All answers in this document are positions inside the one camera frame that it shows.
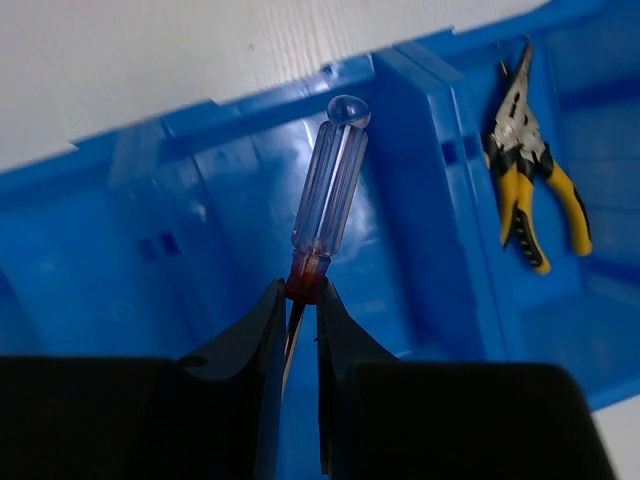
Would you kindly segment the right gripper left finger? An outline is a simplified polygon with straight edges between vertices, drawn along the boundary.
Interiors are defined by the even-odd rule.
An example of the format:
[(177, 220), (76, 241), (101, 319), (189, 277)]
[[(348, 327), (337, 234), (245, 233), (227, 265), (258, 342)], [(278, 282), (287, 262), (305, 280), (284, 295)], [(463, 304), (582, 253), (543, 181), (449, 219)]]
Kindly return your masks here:
[(284, 369), (284, 281), (236, 323), (174, 364), (188, 378), (180, 447), (187, 479), (273, 479)]

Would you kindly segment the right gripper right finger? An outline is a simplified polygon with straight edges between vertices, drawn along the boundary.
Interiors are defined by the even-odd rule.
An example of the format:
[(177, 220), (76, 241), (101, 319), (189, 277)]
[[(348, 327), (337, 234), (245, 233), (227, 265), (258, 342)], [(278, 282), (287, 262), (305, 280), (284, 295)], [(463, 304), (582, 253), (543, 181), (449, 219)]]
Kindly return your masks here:
[(357, 367), (397, 358), (351, 317), (328, 279), (316, 306), (316, 329), (321, 472), (355, 479), (361, 463)]

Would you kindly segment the blue handled screwdriver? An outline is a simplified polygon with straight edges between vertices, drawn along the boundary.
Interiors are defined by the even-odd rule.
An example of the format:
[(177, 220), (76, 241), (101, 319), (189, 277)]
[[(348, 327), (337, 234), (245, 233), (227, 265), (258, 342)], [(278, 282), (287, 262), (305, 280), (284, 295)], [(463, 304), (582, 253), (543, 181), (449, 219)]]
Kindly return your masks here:
[(292, 301), (285, 340), (286, 386), (305, 307), (315, 305), (339, 251), (368, 144), (371, 110), (359, 97), (340, 95), (320, 124), (291, 235), (292, 264), (286, 295)]

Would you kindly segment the yellow combination pliers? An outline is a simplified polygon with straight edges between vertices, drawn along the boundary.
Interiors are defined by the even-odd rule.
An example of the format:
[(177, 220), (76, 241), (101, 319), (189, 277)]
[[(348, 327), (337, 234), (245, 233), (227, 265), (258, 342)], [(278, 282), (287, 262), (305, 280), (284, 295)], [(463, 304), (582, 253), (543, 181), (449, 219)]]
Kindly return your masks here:
[(539, 131), (545, 149), (537, 163), (534, 193), (535, 179), (543, 179), (564, 210), (574, 254), (579, 257), (588, 256), (592, 252), (592, 236), (586, 207), (571, 178), (555, 160), (550, 144), (541, 134), (540, 124)]

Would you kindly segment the yellow needle-nose pliers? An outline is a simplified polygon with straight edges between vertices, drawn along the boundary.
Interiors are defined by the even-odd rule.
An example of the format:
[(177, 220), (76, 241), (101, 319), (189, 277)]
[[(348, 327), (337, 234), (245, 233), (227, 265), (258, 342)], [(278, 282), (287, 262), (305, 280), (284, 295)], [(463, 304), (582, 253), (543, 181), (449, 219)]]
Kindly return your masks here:
[(500, 242), (517, 241), (529, 266), (538, 274), (551, 264), (537, 239), (533, 222), (534, 177), (544, 152), (539, 123), (528, 102), (534, 47), (527, 44), (515, 71), (500, 63), (508, 88), (492, 129), (483, 138), (487, 165), (495, 174), (500, 215)]

